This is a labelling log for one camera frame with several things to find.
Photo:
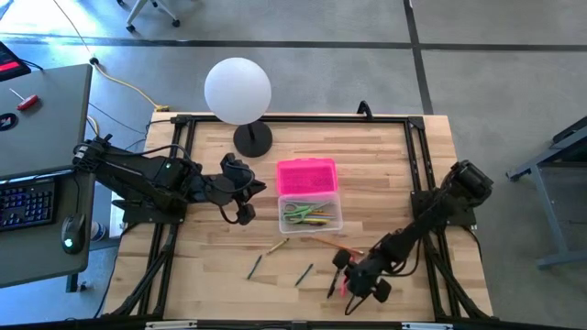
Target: computer mouse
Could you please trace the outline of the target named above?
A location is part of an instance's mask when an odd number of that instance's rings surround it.
[[[70,214],[61,227],[61,246],[65,253],[77,254],[85,245],[85,214]]]

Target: keyboard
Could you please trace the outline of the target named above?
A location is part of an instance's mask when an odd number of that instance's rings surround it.
[[[53,178],[0,185],[0,232],[54,222]]]

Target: wooden table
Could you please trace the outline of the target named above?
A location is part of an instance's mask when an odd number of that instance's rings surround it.
[[[152,120],[177,115],[156,113]],[[424,119],[439,184],[457,160],[449,120],[443,115],[428,115]],[[273,133],[271,150],[258,159],[244,159],[257,178],[267,183],[267,190],[251,199],[257,217],[245,226],[229,225],[212,204],[189,206],[175,249],[165,318],[433,320],[423,260],[413,276],[389,279],[393,290],[387,302],[378,303],[371,298],[351,316],[344,316],[348,296],[342,298],[337,292],[329,300],[326,298],[335,272],[332,258],[336,250],[314,240],[291,239],[284,247],[264,257],[252,278],[246,279],[258,255],[283,239],[277,222],[275,166],[278,160],[329,157],[336,161],[344,228],[339,234],[321,237],[368,251],[384,234],[412,221],[409,193],[413,188],[401,125],[269,125]],[[192,159],[202,163],[204,174],[220,172],[219,161],[223,156],[227,152],[237,153],[232,142],[234,129],[224,123],[197,124]],[[173,125],[169,123],[153,124],[146,149],[169,144],[172,133]],[[420,160],[417,142],[415,146]],[[163,151],[161,155],[167,156],[168,152]],[[116,309],[144,274],[153,227],[138,225],[123,237],[107,294],[106,312]],[[475,242],[461,228],[449,228],[447,238],[455,276],[479,307],[491,314]],[[297,288],[294,287],[310,263],[314,263],[314,268]],[[414,263],[415,249],[406,269],[410,270]],[[151,305],[156,301],[159,282],[156,278]],[[444,281],[438,283],[448,311]]]

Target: white globe lamp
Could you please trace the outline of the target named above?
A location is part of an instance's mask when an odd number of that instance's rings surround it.
[[[271,148],[269,127],[258,119],[271,102],[271,83],[257,63],[232,58],[220,61],[205,78],[208,107],[223,122],[238,125],[234,143],[245,157],[259,157]]]

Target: gray floor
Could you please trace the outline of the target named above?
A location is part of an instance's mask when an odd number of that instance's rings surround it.
[[[35,4],[35,15],[25,15]],[[171,27],[146,5],[124,29],[128,6],[116,1],[60,0],[84,36],[117,39],[409,42],[400,0],[176,0],[182,26]],[[413,0],[422,42],[584,44],[581,0]],[[16,0],[0,20],[9,37],[73,36],[51,1]],[[82,46],[10,44],[24,59],[47,67],[86,62]],[[115,76],[138,84],[178,111],[205,111],[208,70],[227,57],[259,63],[273,87],[271,111],[351,113],[367,100],[375,113],[422,114],[409,49],[226,48],[91,46]],[[537,270],[553,252],[534,184],[505,180],[504,172],[534,156],[562,128],[585,116],[587,52],[423,51],[435,114],[448,115],[460,159],[495,181],[478,216],[484,269],[496,316],[508,321],[587,327],[587,264]],[[152,106],[98,73],[91,101],[142,131]],[[142,138],[90,108],[102,132],[125,147]],[[95,289],[61,291],[65,279],[0,290],[0,324],[91,317],[104,292],[113,249],[93,252],[83,277]],[[36,292],[37,298],[17,297]],[[54,307],[45,308],[47,304]]]

